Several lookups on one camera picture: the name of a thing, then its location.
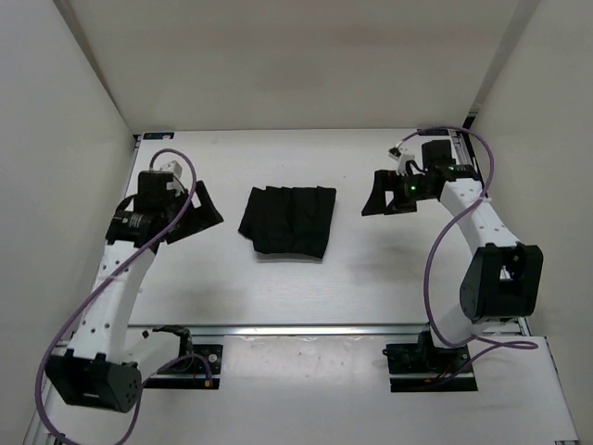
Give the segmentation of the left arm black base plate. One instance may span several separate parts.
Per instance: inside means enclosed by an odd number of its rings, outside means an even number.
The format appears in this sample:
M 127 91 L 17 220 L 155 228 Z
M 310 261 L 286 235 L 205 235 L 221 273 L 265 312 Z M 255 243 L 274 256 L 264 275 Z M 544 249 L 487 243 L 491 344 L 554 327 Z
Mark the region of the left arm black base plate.
M 158 372 L 150 377 L 145 388 L 216 390 L 220 387 L 223 345 L 221 343 L 197 343 L 193 345 L 194 354 L 208 362 L 211 377 L 206 375 L 206 366 L 198 358 L 190 358 L 179 364 Z

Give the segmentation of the black pleated skirt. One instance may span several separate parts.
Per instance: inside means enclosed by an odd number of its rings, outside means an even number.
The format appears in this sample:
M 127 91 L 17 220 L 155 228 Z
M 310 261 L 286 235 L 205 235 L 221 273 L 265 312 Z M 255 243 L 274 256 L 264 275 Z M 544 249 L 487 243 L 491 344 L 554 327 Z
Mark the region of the black pleated skirt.
M 254 187 L 238 232 L 257 253 L 320 261 L 329 242 L 336 195 L 332 187 Z

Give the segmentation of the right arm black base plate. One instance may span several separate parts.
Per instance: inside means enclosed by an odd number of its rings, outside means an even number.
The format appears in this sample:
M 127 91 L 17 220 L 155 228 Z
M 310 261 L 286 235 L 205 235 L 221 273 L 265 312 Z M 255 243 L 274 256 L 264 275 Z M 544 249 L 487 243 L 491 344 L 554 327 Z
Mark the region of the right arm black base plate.
M 469 359 L 467 347 L 440 349 L 419 343 L 387 344 L 386 357 L 391 393 L 476 392 L 469 365 L 451 378 Z

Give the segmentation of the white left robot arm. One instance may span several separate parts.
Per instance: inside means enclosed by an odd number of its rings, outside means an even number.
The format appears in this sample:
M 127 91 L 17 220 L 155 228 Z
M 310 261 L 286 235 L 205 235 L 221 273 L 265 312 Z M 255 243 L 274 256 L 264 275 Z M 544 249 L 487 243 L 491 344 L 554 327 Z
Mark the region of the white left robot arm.
M 138 175 L 137 192 L 117 206 L 106 234 L 106 248 L 96 279 L 106 289 L 85 310 L 79 329 L 64 353 L 51 354 L 44 371 L 69 405 L 127 413 L 144 379 L 165 363 L 174 371 L 191 366 L 195 354 L 188 328 L 162 324 L 125 344 L 140 285 L 158 246 L 145 243 L 169 223 L 162 237 L 172 244 L 209 229 L 223 218 L 203 182 L 189 190 L 181 183 L 176 161 Z

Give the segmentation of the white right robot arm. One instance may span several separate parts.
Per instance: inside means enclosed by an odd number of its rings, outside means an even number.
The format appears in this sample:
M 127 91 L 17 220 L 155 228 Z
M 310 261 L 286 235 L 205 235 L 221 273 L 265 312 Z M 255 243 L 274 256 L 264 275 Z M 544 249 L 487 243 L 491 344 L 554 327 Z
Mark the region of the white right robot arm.
M 521 242 L 506 227 L 487 199 L 476 169 L 454 159 L 449 141 L 424 143 L 420 160 L 401 146 L 389 154 L 397 168 L 375 172 L 362 215 L 413 213 L 419 202 L 435 199 L 452 216 L 442 231 L 459 227 L 472 254 L 457 301 L 435 317 L 429 291 L 437 247 L 429 250 L 423 273 L 428 326 L 419 339 L 416 359 L 424 369 L 435 371 L 448 361 L 449 350 L 460 350 L 491 326 L 533 314 L 543 252 Z

